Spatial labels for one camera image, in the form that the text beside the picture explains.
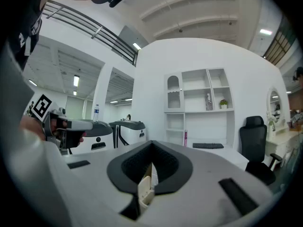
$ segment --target black shirt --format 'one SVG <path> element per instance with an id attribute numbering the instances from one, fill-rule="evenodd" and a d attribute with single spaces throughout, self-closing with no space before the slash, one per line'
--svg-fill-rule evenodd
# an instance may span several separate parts
<path id="1" fill-rule="evenodd" d="M 22 70 L 39 40 L 43 11 L 40 10 L 40 2 L 41 0 L 30 1 L 23 15 L 18 18 L 14 31 L 9 35 L 11 50 Z"/>

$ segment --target small plant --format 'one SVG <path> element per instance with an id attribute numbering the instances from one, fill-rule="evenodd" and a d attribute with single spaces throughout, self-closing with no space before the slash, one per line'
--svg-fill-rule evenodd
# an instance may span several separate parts
<path id="1" fill-rule="evenodd" d="M 220 101 L 220 105 L 227 105 L 227 103 L 228 102 L 225 99 L 223 99 L 223 100 Z"/>

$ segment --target bottle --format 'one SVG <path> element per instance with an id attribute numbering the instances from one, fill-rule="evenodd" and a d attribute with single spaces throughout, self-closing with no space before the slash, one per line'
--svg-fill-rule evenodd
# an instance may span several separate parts
<path id="1" fill-rule="evenodd" d="M 98 122 L 98 117 L 99 117 L 99 104 L 96 105 L 94 110 L 94 122 Z"/>
<path id="2" fill-rule="evenodd" d="M 187 147 L 187 130 L 184 132 L 184 146 Z"/>

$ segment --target wall shelf unit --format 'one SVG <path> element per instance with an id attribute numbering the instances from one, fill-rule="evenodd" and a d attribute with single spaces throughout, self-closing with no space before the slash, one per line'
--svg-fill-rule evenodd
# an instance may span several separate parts
<path id="1" fill-rule="evenodd" d="M 225 70 L 201 69 L 165 76 L 166 141 L 187 147 L 193 143 L 222 143 L 233 146 L 234 108 Z M 228 101 L 221 109 L 220 101 Z"/>

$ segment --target white table surface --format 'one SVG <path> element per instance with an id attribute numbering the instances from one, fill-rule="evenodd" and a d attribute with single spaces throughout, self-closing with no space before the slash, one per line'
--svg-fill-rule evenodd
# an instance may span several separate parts
<path id="1" fill-rule="evenodd" d="M 267 136 L 266 141 L 269 143 L 272 143 L 274 145 L 281 145 L 281 144 L 288 142 L 293 137 L 299 136 L 300 134 L 301 134 L 301 132 L 297 132 L 297 131 L 286 131 L 286 132 L 277 134 L 271 140 Z"/>
<path id="2" fill-rule="evenodd" d="M 241 155 L 238 151 L 231 148 L 229 145 L 224 145 L 224 148 L 222 149 L 197 149 L 192 148 L 193 150 L 202 150 L 206 152 L 213 153 L 215 155 L 218 155 L 226 160 L 228 160 L 230 163 L 236 165 L 243 171 L 245 171 L 245 168 L 247 166 L 247 163 L 249 162 L 243 155 Z"/>

